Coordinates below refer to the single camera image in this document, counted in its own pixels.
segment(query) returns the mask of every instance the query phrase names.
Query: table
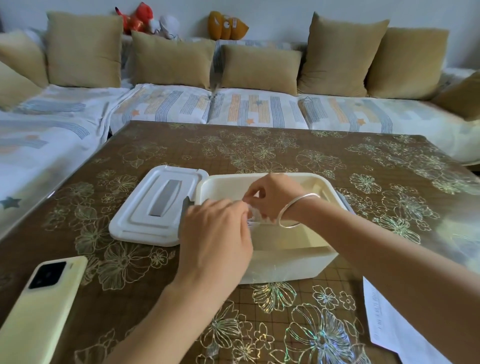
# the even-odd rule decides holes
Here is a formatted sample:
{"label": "table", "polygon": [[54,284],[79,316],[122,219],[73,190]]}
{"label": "table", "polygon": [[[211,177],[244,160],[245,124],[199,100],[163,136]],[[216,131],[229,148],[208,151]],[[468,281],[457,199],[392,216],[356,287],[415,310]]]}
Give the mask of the table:
{"label": "table", "polygon": [[[37,264],[89,259],[52,364],[101,363],[173,279],[178,247],[108,233],[129,193],[161,164],[210,175],[318,173],[357,214],[480,271],[480,181],[422,136],[135,121],[0,243],[0,322]],[[311,353],[311,363],[317,355],[399,362],[370,343],[362,277],[341,256],[313,279],[239,286],[183,363],[309,363]]]}

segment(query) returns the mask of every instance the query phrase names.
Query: white lid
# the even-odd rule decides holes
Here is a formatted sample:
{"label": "white lid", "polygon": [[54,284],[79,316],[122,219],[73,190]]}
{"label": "white lid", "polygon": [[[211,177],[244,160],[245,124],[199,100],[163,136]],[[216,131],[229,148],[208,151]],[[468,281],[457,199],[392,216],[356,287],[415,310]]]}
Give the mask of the white lid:
{"label": "white lid", "polygon": [[195,200],[204,170],[158,166],[151,169],[108,226],[113,238],[161,246],[178,244],[183,200]]}

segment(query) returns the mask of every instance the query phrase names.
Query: star pattern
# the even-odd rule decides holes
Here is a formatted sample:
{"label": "star pattern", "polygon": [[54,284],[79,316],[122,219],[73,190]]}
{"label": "star pattern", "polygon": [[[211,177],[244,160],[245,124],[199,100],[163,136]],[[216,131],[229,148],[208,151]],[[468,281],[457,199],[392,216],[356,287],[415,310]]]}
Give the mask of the star pattern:
{"label": "star pattern", "polygon": [[22,200],[21,198],[13,198],[13,197],[7,196],[6,199],[0,201],[0,204],[2,204],[3,209],[6,210],[10,207],[20,207],[20,205],[18,203],[21,200]]}

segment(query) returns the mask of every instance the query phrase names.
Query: white wall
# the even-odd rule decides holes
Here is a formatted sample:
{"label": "white wall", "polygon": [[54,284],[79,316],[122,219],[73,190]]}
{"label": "white wall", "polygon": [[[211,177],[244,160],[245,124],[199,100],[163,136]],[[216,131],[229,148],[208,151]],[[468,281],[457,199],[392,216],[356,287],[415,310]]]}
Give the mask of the white wall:
{"label": "white wall", "polygon": [[[47,27],[47,10],[108,14],[132,12],[140,0],[0,0],[5,31]],[[450,29],[449,66],[480,68],[480,0],[145,0],[158,18],[174,15],[182,36],[207,36],[211,10],[237,16],[249,27],[245,39],[306,41],[313,11],[359,23],[391,19],[391,26]]]}

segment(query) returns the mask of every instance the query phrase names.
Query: smartphone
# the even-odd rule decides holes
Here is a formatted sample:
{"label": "smartphone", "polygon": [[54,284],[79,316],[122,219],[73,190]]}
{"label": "smartphone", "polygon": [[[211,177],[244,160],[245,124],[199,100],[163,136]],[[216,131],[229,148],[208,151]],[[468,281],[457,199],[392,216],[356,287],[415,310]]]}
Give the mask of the smartphone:
{"label": "smartphone", "polygon": [[0,363],[50,362],[87,262],[76,256],[35,268],[0,328]]}

